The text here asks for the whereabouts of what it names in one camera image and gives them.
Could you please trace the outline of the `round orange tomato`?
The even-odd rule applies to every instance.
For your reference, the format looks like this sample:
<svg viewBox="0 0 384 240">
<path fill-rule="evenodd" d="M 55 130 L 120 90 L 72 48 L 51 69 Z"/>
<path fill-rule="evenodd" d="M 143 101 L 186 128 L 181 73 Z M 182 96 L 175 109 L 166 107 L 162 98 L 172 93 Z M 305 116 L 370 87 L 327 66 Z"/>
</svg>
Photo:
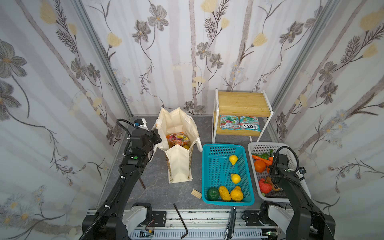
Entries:
<svg viewBox="0 0 384 240">
<path fill-rule="evenodd" d="M 254 168 L 257 173 L 263 173 L 266 170 L 266 164 L 261 160 L 256 160 L 254 162 Z"/>
</svg>

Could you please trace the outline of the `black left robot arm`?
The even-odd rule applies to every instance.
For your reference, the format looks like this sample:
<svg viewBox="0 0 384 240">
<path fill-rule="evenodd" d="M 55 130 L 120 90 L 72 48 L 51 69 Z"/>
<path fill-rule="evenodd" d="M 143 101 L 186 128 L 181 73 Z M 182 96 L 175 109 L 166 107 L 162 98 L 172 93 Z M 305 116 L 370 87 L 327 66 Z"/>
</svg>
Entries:
<svg viewBox="0 0 384 240">
<path fill-rule="evenodd" d="M 116 124 L 128 135 L 119 178 L 103 205 L 82 223 L 81 240 L 129 240 L 128 224 L 123 223 L 125 207 L 137 181 L 152 160 L 155 146 L 161 143 L 158 130 L 148 130 L 145 119 L 133 123 L 117 119 Z"/>
</svg>

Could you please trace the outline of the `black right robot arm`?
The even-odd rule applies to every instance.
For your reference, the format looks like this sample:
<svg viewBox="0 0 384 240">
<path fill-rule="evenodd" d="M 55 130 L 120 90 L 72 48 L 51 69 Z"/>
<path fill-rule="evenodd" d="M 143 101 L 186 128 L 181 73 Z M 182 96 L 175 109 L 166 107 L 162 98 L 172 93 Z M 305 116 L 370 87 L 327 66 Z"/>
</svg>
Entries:
<svg viewBox="0 0 384 240">
<path fill-rule="evenodd" d="M 288 157 L 280 154 L 287 149 L 294 154 L 296 169 L 289 170 Z M 336 223 L 332 216 L 324 214 L 311 200 L 302 187 L 297 175 L 299 159 L 288 146 L 282 146 L 273 154 L 273 164 L 270 166 L 269 177 L 277 187 L 282 188 L 294 214 L 285 231 L 287 240 L 333 240 L 335 238 Z"/>
</svg>

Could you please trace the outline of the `orange pink snack bag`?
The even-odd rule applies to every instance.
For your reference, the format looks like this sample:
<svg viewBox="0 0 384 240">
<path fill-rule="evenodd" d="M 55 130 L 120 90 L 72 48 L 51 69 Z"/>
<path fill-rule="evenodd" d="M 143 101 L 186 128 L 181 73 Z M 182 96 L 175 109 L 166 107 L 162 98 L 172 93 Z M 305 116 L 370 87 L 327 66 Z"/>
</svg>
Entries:
<svg viewBox="0 0 384 240">
<path fill-rule="evenodd" d="M 187 146 L 191 141 L 190 138 L 183 132 L 172 133 L 170 135 L 167 135 L 166 137 L 170 148 L 176 145 L 184 147 Z"/>
</svg>

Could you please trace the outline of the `cream canvas grocery bag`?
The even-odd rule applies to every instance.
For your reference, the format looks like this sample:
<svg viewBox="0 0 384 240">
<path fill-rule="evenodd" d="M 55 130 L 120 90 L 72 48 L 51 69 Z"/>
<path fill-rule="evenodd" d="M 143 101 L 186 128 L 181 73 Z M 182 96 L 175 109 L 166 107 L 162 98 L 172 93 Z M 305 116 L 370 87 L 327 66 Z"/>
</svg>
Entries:
<svg viewBox="0 0 384 240">
<path fill-rule="evenodd" d="M 177 108 L 171 112 L 161 109 L 159 116 L 153 127 L 158 129 L 162 142 L 155 146 L 156 150 L 165 153 L 168 167 L 169 183 L 182 183 L 192 181 L 192 156 L 193 149 L 197 147 L 203 151 L 197 125 L 193 118 L 183 110 Z M 190 138 L 190 149 L 187 150 L 180 145 L 169 147 L 167 135 L 183 132 Z"/>
</svg>

